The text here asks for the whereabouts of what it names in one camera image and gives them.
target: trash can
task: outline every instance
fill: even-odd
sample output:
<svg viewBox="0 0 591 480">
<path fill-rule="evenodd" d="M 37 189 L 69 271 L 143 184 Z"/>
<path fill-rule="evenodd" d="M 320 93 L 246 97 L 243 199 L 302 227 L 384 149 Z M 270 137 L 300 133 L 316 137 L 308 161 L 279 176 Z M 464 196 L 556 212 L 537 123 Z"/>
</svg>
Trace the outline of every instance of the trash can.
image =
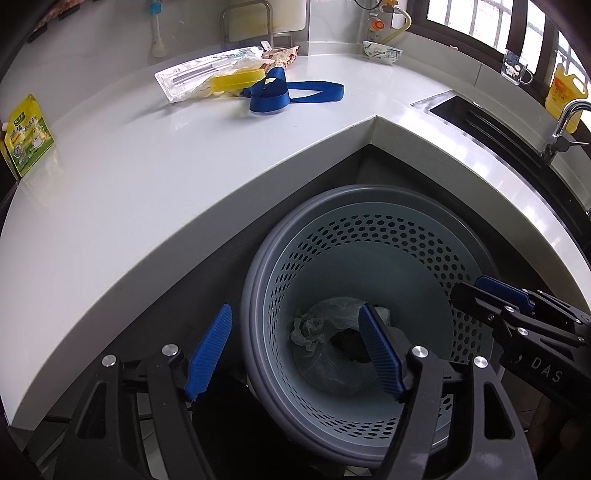
<svg viewBox="0 0 591 480">
<path fill-rule="evenodd" d="M 403 405 L 378 382 L 351 397 L 310 385 L 291 356 L 294 318 L 320 300 L 354 297 L 390 309 L 393 326 L 440 358 L 490 359 L 492 331 L 449 296 L 454 284 L 483 274 L 497 276 L 485 247 L 437 202 L 384 186 L 322 193 L 271 231 L 246 278 L 241 323 L 251 386 L 293 440 L 325 458 L 377 468 Z M 445 444 L 452 405 L 451 395 L 442 398 L 434 447 Z"/>
</svg>

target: kitchen sink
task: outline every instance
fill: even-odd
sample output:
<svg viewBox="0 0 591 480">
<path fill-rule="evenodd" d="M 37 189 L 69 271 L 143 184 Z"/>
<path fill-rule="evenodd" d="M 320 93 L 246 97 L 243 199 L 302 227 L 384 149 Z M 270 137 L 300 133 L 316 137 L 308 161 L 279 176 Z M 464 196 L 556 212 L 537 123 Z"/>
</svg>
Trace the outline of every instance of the kitchen sink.
<svg viewBox="0 0 591 480">
<path fill-rule="evenodd" d="M 554 210 L 588 261 L 591 221 L 563 179 L 542 162 L 539 153 L 478 104 L 450 90 L 413 104 L 457 128 L 521 176 Z"/>
</svg>

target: faucet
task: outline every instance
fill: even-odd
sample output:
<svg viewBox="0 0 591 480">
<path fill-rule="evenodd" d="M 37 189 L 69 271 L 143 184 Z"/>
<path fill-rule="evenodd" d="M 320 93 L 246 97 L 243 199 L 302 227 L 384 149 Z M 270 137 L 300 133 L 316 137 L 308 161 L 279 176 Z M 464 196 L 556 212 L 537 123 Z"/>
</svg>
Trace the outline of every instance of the faucet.
<svg viewBox="0 0 591 480">
<path fill-rule="evenodd" d="M 566 104 L 560 118 L 558 119 L 558 125 L 552 133 L 552 137 L 548 144 L 544 147 L 541 152 L 541 157 L 544 165 L 549 165 L 554 160 L 554 157 L 558 152 L 566 152 L 570 147 L 580 145 L 585 147 L 589 145 L 587 142 L 571 142 L 564 136 L 566 126 L 569 123 L 570 118 L 577 112 L 587 110 L 591 112 L 591 102 L 584 99 L 571 100 Z"/>
</svg>

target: window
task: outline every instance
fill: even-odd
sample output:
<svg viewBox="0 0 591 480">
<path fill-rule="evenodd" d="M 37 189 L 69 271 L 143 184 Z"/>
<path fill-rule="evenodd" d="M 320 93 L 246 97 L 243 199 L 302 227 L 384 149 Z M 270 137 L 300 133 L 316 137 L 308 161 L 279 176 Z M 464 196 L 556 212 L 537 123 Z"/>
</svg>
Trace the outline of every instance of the window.
<svg viewBox="0 0 591 480">
<path fill-rule="evenodd" d="M 546 16 L 531 0 L 527 2 L 527 26 L 521 57 L 527 60 L 527 67 L 535 73 L 542 51 Z"/>
<path fill-rule="evenodd" d="M 427 19 L 505 52 L 513 0 L 431 0 Z"/>
<path fill-rule="evenodd" d="M 456 47 L 501 71 L 505 50 L 520 55 L 533 72 L 521 88 L 544 105 L 559 63 L 589 90 L 591 78 L 566 37 L 532 0 L 408 0 L 412 33 Z M 575 139 L 591 143 L 591 112 L 584 112 Z M 591 147 L 585 147 L 591 157 Z"/>
</svg>

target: gray trash bin rim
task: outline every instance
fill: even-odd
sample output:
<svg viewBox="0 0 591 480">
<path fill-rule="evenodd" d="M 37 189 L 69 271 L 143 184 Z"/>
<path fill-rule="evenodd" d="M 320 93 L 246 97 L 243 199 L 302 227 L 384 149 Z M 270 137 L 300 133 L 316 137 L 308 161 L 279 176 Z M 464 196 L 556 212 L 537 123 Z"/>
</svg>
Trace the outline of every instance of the gray trash bin rim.
<svg viewBox="0 0 591 480">
<path fill-rule="evenodd" d="M 462 243 L 474 255 L 481 271 L 486 275 L 498 277 L 492 258 L 469 227 L 442 205 L 409 190 L 371 185 L 339 187 L 321 193 L 302 203 L 273 228 L 252 261 L 242 292 L 242 344 L 249 380 L 261 403 L 292 440 L 306 445 L 307 448 L 319 455 L 330 457 L 332 460 L 341 463 L 350 462 L 351 456 L 357 456 L 356 453 L 358 452 L 351 452 L 350 456 L 342 455 L 341 449 L 333 443 L 331 435 L 325 432 L 319 433 L 309 428 L 310 422 L 305 417 L 288 415 L 287 413 L 290 412 L 289 405 L 283 402 L 282 398 L 274 397 L 269 393 L 269 389 L 272 388 L 269 379 L 273 378 L 273 373 L 269 362 L 265 362 L 260 354 L 254 354 L 254 349 L 259 350 L 259 353 L 264 351 L 264 345 L 259 341 L 261 326 L 256 322 L 250 322 L 250 318 L 255 318 L 256 313 L 262 310 L 269 275 L 274 269 L 277 259 L 294 235 L 314 218 L 346 205 L 346 203 L 342 203 L 342 199 L 350 198 L 351 195 L 353 195 L 354 202 L 349 201 L 348 204 L 379 202 L 379 198 L 383 198 L 383 201 L 387 203 L 408 205 L 410 202 L 412 207 L 419 206 L 416 209 L 420 212 L 439 221 L 451 232 L 459 232 L 461 235 L 458 236 L 461 236 Z M 499 365 L 494 365 L 494 367 L 496 370 L 499 369 Z M 448 432 L 449 425 L 438 430 L 440 438 L 436 439 L 435 444 L 437 446 L 442 447 L 444 445 Z M 365 464 L 372 465 L 374 468 L 377 468 L 382 460 L 381 456 L 370 453 L 362 453 L 361 457 L 363 457 Z"/>
</svg>

